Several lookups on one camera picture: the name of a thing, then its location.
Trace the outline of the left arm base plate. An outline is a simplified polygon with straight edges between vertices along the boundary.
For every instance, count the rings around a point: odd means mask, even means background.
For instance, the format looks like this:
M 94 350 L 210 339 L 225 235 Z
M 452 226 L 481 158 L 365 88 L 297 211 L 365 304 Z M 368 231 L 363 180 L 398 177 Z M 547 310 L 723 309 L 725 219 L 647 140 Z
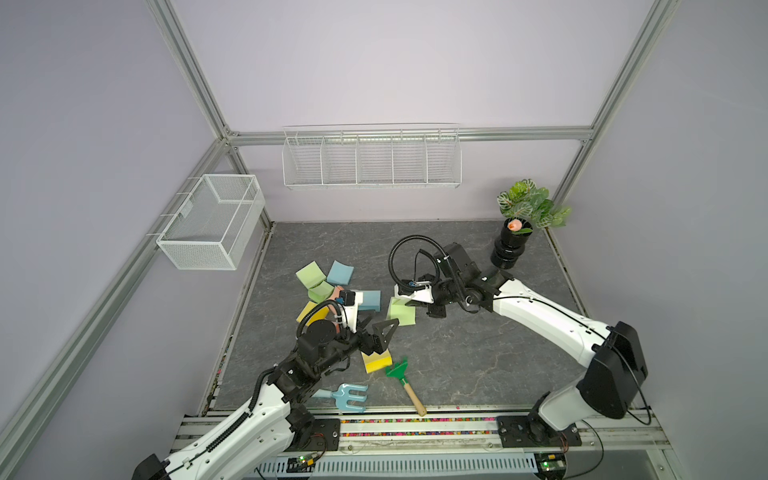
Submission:
M 341 438 L 341 422 L 338 418 L 315 418 L 313 422 L 295 434 L 286 452 L 337 451 Z

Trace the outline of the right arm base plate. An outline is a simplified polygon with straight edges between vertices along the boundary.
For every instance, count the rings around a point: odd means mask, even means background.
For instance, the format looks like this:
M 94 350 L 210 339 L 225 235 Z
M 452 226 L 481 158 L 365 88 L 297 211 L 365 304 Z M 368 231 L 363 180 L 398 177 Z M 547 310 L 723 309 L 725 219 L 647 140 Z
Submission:
M 497 431 L 503 448 L 559 448 L 582 445 L 578 428 L 572 424 L 555 431 L 539 419 L 522 415 L 502 415 L 496 418 Z

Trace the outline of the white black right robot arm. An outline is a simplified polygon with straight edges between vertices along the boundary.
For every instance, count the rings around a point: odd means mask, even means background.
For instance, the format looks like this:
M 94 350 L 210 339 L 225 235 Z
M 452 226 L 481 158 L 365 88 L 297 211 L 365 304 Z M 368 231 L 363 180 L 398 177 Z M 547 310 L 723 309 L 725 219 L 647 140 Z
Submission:
M 536 442 L 592 415 L 622 419 L 641 395 L 648 376 L 637 331 L 582 316 L 535 292 L 511 274 L 481 272 L 464 248 L 452 243 L 434 254 L 442 279 L 417 283 L 430 293 L 427 305 L 444 312 L 448 304 L 478 307 L 508 317 L 559 347 L 585 368 L 582 377 L 537 400 L 525 428 Z

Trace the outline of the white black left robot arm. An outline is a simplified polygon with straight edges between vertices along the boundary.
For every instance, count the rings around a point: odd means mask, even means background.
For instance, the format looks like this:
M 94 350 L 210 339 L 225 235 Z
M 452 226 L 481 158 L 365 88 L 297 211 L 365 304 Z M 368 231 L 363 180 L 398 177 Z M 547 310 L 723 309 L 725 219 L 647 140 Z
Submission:
M 241 479 L 292 445 L 311 442 L 315 417 L 306 402 L 332 368 L 356 352 L 387 350 L 397 319 L 356 331 L 330 320 L 301 326 L 295 346 L 257 377 L 252 397 L 207 434 L 161 459 L 152 454 L 134 469 L 134 479 Z

